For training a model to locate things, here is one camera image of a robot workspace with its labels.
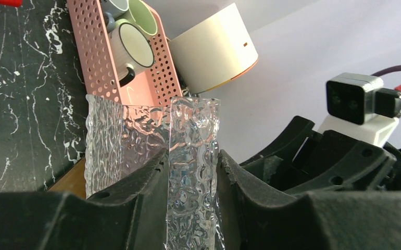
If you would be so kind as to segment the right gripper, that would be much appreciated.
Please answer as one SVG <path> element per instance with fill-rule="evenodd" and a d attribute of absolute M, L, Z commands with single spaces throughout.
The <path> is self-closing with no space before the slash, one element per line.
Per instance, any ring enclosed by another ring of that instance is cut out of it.
<path fill-rule="evenodd" d="M 242 167 L 284 193 L 401 190 L 401 149 L 377 147 L 344 134 L 313 130 L 295 116 Z"/>

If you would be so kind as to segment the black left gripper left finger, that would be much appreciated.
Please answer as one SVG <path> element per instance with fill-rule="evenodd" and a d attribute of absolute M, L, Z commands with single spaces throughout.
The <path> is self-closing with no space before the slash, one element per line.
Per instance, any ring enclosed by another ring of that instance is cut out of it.
<path fill-rule="evenodd" d="M 82 199 L 69 192 L 0 193 L 0 249 L 163 249 L 168 151 Z"/>

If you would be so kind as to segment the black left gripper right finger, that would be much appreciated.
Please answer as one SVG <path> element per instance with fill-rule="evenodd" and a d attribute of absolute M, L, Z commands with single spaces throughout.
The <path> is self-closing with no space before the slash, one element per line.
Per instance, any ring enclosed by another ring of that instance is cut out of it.
<path fill-rule="evenodd" d="M 401 249 L 401 192 L 293 197 L 221 150 L 217 193 L 226 249 Z"/>

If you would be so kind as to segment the clear textured square holder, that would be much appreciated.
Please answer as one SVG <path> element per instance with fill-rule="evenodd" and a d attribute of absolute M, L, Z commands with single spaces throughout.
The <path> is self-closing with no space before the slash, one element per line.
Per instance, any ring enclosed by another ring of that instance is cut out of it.
<path fill-rule="evenodd" d="M 136 201 L 128 249 L 221 249 L 217 200 L 220 101 L 174 97 L 166 107 L 87 95 L 87 198 Z"/>

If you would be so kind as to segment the white ribbed mug black rim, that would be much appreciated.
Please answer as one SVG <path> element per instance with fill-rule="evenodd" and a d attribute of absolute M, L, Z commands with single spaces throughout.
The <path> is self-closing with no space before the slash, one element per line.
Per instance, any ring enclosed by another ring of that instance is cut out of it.
<path fill-rule="evenodd" d="M 155 62 L 147 38 L 131 23 L 124 22 L 111 31 L 109 42 L 121 87 L 132 82 Z"/>

